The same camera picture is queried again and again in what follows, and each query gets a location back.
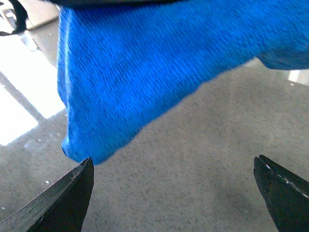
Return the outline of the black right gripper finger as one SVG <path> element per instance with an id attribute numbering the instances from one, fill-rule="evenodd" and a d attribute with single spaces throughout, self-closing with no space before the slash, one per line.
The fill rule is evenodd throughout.
<path id="1" fill-rule="evenodd" d="M 253 174 L 277 230 L 309 230 L 309 182 L 260 155 L 254 158 Z"/>

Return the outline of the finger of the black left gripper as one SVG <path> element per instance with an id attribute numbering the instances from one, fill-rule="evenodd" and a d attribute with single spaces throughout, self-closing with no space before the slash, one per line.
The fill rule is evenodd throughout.
<path id="1" fill-rule="evenodd" d="M 83 160 L 0 224 L 2 232 L 80 232 L 92 189 L 94 164 Z"/>

